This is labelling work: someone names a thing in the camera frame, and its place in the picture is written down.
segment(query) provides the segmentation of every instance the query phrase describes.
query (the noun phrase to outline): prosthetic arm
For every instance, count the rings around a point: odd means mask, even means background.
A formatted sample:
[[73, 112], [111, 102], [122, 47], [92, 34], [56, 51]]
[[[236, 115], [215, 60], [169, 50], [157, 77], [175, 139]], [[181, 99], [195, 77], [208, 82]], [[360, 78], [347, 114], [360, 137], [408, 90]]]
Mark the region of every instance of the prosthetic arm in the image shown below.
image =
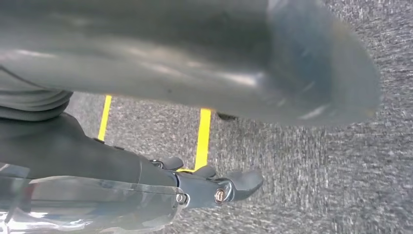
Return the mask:
[[6, 233], [153, 231], [263, 183], [91, 139], [63, 112], [72, 91], [284, 125], [349, 124], [379, 105], [370, 57], [316, 0], [2, 0], [0, 29]]

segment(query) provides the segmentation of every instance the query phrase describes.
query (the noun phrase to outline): robotic hand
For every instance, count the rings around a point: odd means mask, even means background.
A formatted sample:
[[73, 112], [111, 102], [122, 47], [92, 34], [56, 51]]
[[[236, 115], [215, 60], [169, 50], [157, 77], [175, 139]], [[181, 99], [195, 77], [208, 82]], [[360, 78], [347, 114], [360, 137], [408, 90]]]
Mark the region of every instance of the robotic hand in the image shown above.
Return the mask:
[[263, 177], [258, 172], [231, 172], [224, 177], [215, 178], [216, 171], [210, 166], [204, 166], [193, 173], [178, 172], [184, 164], [177, 157], [165, 161], [153, 160], [152, 163], [176, 176], [177, 187], [184, 192], [177, 196], [177, 201], [186, 208], [214, 207], [245, 200], [263, 184]]

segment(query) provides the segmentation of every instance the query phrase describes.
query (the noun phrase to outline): yellow line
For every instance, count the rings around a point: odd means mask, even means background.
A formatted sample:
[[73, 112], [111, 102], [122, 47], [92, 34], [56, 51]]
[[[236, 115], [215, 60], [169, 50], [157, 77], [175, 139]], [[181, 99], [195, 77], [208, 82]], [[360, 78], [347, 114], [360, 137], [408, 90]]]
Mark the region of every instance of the yellow line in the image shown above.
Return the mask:
[[198, 145], [196, 147], [195, 170], [208, 164], [209, 129], [211, 125], [211, 110], [201, 109], [199, 118]]
[[111, 109], [112, 96], [107, 95], [105, 99], [105, 106], [103, 107], [102, 120], [100, 122], [99, 140], [105, 140], [106, 126], [108, 125], [109, 110]]

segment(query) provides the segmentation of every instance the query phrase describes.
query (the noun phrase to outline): shiny plastic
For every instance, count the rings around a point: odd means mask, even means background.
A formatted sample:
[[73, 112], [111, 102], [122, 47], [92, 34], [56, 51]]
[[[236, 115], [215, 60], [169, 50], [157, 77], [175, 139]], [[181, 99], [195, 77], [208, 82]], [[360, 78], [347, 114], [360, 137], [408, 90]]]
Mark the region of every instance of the shiny plastic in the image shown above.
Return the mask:
[[0, 65], [46, 88], [284, 125], [380, 103], [369, 54], [320, 0], [1, 0], [0, 30]]
[[0, 233], [147, 233], [182, 209], [175, 187], [57, 176], [0, 175]]

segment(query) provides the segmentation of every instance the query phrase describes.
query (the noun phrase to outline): bolt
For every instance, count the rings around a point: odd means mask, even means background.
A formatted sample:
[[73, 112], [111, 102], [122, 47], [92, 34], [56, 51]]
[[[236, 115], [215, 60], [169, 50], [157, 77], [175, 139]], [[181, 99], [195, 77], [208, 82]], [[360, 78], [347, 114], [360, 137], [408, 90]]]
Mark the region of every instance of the bolt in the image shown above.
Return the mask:
[[176, 195], [176, 202], [178, 203], [185, 203], [186, 197], [184, 194], [177, 194]]
[[223, 203], [225, 199], [225, 191], [223, 189], [217, 189], [215, 192], [215, 202], [220, 204]]
[[159, 168], [161, 168], [161, 169], [163, 169], [163, 167], [164, 167], [164, 163], [161, 162], [161, 161], [152, 160], [151, 162], [152, 162], [152, 164], [153, 164], [155, 167], [159, 167]]

